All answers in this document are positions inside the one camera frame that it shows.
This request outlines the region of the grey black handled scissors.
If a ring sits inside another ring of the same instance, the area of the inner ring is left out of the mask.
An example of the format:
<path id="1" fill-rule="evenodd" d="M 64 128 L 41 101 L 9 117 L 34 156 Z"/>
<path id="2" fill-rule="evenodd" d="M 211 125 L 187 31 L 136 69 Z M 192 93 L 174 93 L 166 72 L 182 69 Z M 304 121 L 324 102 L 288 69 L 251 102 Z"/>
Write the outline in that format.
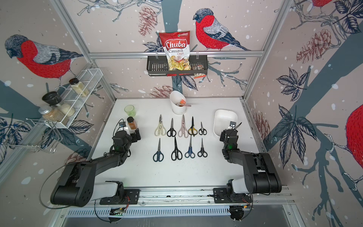
<path id="1" fill-rule="evenodd" d="M 207 152 L 205 151 L 204 149 L 204 144 L 203 144 L 203 140 L 201 140 L 201 148 L 200 148 L 200 151 L 197 153 L 198 157 L 200 158 L 207 158 L 208 157 L 208 154 Z"/>

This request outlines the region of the yellow black scissors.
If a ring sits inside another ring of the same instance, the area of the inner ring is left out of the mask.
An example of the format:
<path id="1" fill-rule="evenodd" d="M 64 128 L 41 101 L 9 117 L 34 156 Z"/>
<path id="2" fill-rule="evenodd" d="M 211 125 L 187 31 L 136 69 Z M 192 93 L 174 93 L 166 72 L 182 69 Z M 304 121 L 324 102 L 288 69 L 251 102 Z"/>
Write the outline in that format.
<path id="1" fill-rule="evenodd" d="M 192 125 L 191 127 L 188 129 L 188 134 L 191 136 L 196 136 L 198 134 L 198 130 L 195 129 L 195 124 L 194 124 L 194 117 L 192 117 Z"/>

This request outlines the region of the blue handled scissors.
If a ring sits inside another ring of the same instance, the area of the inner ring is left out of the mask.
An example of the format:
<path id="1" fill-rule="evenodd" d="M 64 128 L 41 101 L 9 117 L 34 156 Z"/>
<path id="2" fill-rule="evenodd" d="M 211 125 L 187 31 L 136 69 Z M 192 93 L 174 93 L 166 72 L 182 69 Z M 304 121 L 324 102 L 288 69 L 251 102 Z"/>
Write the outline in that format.
<path id="1" fill-rule="evenodd" d="M 188 147 L 188 151 L 184 154 L 185 158 L 195 158 L 195 153 L 192 151 L 192 136 L 190 137 L 190 143 Z"/>
<path id="2" fill-rule="evenodd" d="M 153 161 L 154 162 L 162 162 L 163 159 L 164 159 L 164 155 L 161 152 L 161 139 L 159 139 L 157 152 L 153 155 Z"/>

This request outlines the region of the cream kitchen scissors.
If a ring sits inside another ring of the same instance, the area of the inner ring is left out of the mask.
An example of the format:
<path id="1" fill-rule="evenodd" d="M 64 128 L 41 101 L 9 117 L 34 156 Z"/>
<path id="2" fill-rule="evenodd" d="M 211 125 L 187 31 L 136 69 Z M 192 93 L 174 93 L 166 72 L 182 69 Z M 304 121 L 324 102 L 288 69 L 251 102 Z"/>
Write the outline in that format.
<path id="1" fill-rule="evenodd" d="M 163 119 L 162 115 L 159 116 L 158 126 L 154 131 L 155 136 L 165 136 L 166 135 L 166 129 L 163 125 Z"/>

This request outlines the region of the pink kitchen scissors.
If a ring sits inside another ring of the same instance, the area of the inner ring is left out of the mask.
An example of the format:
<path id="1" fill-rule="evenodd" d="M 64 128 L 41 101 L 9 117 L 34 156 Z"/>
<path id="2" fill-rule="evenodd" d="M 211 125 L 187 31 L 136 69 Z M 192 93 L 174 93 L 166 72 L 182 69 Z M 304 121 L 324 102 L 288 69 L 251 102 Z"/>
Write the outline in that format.
<path id="1" fill-rule="evenodd" d="M 184 138 L 188 138 L 189 134 L 188 134 L 188 130 L 186 128 L 186 125 L 185 125 L 185 116 L 184 114 L 182 115 L 182 119 L 181 119 L 181 128 L 180 130 L 178 131 L 178 136 L 181 138 L 181 137 L 184 137 Z"/>

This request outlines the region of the small black scissors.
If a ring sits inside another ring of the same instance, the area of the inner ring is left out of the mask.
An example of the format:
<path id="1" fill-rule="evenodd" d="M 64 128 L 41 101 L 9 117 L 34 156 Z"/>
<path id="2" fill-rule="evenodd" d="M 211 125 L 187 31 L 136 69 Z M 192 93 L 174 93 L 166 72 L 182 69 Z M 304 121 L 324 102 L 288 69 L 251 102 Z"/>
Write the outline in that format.
<path id="1" fill-rule="evenodd" d="M 171 127 L 170 129 L 167 131 L 166 135 L 168 137 L 175 137 L 176 136 L 176 130 L 174 129 L 174 119 L 172 118 L 171 120 Z"/>

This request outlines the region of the large all-black scissors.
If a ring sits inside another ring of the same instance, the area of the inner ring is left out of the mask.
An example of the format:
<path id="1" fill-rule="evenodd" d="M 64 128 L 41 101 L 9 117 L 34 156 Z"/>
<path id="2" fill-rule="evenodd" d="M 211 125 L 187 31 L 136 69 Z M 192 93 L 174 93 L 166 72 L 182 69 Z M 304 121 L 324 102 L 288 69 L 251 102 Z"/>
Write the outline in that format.
<path id="1" fill-rule="evenodd" d="M 182 160 L 182 152 L 177 147 L 177 140 L 175 137 L 174 137 L 174 141 L 175 141 L 175 148 L 171 154 L 171 159 L 172 159 L 172 161 Z"/>

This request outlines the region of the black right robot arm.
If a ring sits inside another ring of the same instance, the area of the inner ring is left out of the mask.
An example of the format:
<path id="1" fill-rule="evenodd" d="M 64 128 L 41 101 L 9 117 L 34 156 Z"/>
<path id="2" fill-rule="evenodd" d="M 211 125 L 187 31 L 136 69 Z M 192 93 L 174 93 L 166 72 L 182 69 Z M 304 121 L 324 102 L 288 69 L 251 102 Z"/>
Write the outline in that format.
<path id="1" fill-rule="evenodd" d="M 282 191 L 280 177 L 268 153 L 252 153 L 237 148 L 238 131 L 221 132 L 224 143 L 222 153 L 227 162 L 243 167 L 243 177 L 230 179 L 226 185 L 228 194 L 273 194 Z"/>

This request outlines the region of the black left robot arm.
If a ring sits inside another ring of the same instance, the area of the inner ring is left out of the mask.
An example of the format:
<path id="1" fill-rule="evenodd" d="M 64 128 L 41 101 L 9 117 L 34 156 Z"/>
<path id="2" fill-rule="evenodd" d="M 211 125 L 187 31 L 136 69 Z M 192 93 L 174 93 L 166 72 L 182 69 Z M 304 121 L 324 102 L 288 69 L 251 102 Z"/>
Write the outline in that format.
<path id="1" fill-rule="evenodd" d="M 51 194 L 51 204 L 84 207 L 90 201 L 98 199 L 105 204 L 130 201 L 122 182 L 95 183 L 95 177 L 111 168 L 123 165 L 131 154 L 131 144 L 141 140 L 141 135 L 138 129 L 132 134 L 121 130 L 113 135 L 112 140 L 110 151 L 103 156 L 65 166 Z"/>

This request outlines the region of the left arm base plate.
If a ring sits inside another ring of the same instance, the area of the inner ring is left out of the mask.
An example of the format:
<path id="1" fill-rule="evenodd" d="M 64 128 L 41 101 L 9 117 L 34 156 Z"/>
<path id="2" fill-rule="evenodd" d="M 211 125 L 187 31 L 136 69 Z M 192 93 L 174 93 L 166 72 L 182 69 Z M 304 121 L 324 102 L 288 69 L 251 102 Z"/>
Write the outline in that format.
<path id="1" fill-rule="evenodd" d="M 136 205 L 139 200 L 140 189 L 123 189 L 113 197 L 102 198 L 100 205 Z"/>

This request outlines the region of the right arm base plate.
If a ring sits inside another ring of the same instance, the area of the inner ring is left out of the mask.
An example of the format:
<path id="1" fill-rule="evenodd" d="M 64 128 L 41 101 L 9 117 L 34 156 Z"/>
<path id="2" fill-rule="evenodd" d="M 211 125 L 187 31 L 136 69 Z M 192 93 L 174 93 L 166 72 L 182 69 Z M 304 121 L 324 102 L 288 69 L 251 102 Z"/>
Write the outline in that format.
<path id="1" fill-rule="evenodd" d="M 214 188 L 210 197 L 214 199 L 215 203 L 252 203 L 250 194 L 235 194 L 229 192 L 227 188 Z"/>

